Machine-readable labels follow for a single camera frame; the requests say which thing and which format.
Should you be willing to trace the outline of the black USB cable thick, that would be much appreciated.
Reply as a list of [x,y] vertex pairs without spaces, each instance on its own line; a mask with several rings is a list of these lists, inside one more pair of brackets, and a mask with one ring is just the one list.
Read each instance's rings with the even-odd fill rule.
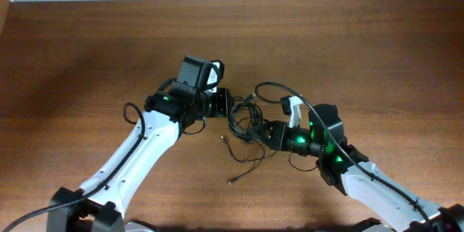
[[246,98],[235,97],[237,104],[228,115],[229,131],[246,144],[254,142],[254,128],[265,122],[261,108],[254,102],[255,97],[256,94]]

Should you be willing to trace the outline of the black USB cable thin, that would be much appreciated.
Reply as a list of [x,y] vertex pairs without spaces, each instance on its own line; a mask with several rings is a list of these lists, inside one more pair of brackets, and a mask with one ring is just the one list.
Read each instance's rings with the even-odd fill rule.
[[229,178],[226,183],[232,185],[242,178],[252,174],[258,167],[262,165],[265,160],[270,159],[276,155],[275,151],[266,149],[264,144],[259,141],[255,141],[249,144],[235,138],[230,132],[231,137],[222,135],[220,140],[225,145],[231,159],[237,163],[246,165],[249,167],[242,173],[236,174],[234,177]]

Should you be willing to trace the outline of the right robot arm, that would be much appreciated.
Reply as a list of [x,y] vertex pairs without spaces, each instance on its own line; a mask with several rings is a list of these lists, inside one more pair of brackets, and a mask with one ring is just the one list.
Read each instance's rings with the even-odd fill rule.
[[316,157],[329,186],[363,203],[395,231],[463,230],[461,204],[443,207],[414,194],[348,144],[336,106],[318,104],[308,116],[308,128],[272,121],[254,127],[253,135],[272,150]]

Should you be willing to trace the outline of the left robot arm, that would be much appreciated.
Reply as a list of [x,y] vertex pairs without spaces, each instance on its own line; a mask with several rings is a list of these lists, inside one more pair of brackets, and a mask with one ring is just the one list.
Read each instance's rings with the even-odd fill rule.
[[180,72],[147,97],[139,119],[115,153],[77,191],[60,188],[51,202],[48,231],[153,231],[141,221],[124,222],[126,210],[156,161],[197,120],[225,117],[233,103],[219,87],[225,65],[185,56]]

